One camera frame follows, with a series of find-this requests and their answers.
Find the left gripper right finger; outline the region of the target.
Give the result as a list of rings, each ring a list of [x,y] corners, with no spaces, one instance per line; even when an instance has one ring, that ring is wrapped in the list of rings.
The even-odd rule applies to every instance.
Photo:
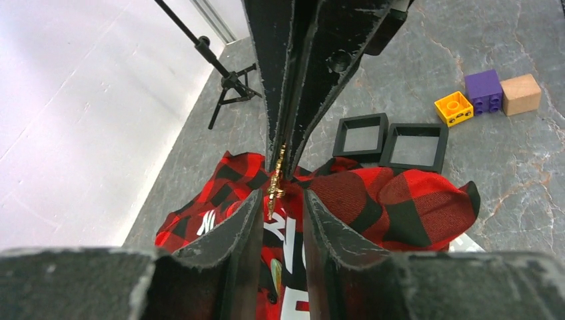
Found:
[[[384,250],[304,194],[312,319],[563,319],[564,267],[533,252]]]

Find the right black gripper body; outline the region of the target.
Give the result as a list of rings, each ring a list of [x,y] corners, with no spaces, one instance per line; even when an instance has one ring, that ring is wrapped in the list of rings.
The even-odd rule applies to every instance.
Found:
[[[364,50],[364,54],[377,56],[382,53],[408,17],[408,9],[414,0],[393,1],[388,15],[380,24]]]

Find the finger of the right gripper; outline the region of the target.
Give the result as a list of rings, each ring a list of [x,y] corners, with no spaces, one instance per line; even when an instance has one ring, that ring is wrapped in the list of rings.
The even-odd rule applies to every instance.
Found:
[[[284,174],[290,176],[308,137],[354,73],[354,64],[392,1],[317,1],[290,58],[284,94]]]
[[[309,23],[309,2],[243,1],[243,7],[265,100],[266,168],[272,171],[282,158],[283,170],[293,171],[309,121],[296,80]]]

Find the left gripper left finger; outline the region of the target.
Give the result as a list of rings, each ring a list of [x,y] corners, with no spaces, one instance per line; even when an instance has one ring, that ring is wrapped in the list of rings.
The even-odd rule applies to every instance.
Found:
[[[254,319],[263,194],[191,244],[1,253],[2,319]]]

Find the red black plaid shirt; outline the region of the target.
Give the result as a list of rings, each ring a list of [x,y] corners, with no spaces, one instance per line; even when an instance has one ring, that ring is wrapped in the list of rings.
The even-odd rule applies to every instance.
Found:
[[[255,189],[266,190],[271,174],[258,153],[225,153],[202,191],[169,213],[155,244],[174,252],[223,222]],[[257,319],[308,319],[303,246],[303,193],[313,191],[351,229],[392,251],[447,251],[476,221],[480,194],[473,182],[456,187],[443,176],[388,167],[364,168],[343,157],[314,171],[297,168],[282,184],[271,220],[264,212]],[[277,295],[270,260],[282,264]]]

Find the gold brooch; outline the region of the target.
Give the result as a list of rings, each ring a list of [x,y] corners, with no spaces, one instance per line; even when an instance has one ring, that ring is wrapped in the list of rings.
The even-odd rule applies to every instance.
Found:
[[[286,152],[286,144],[283,143],[279,150],[279,155],[277,157],[277,161],[273,169],[273,174],[271,175],[270,178],[269,188],[267,189],[267,193],[268,193],[267,219],[268,220],[271,220],[273,218],[273,213],[276,207],[276,200],[280,199],[285,194],[285,191],[280,188],[280,181],[283,174],[282,167],[283,167],[285,152]]]

